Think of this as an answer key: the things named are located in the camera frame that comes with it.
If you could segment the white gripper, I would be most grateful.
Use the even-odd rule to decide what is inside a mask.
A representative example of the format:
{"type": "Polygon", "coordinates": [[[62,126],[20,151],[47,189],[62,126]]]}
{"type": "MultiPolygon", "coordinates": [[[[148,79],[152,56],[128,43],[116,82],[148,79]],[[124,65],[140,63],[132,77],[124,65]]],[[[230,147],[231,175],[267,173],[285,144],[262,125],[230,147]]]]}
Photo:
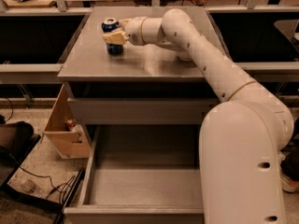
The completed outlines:
{"type": "Polygon", "coordinates": [[[144,46],[142,37],[142,25],[146,17],[135,17],[132,19],[121,19],[117,28],[112,32],[103,33],[102,37],[107,44],[124,45],[129,40],[133,45],[144,46]]]}

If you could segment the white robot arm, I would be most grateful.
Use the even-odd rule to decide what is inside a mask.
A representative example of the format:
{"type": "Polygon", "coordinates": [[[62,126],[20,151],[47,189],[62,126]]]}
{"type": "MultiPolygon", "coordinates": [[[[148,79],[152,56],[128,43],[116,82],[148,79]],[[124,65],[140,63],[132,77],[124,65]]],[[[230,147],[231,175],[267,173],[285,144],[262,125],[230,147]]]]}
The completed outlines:
{"type": "Polygon", "coordinates": [[[289,108],[212,45],[181,9],[161,18],[106,18],[102,29],[108,44],[153,44],[194,61],[219,98],[199,134],[205,223],[286,224],[278,153],[292,137],[289,108]]]}

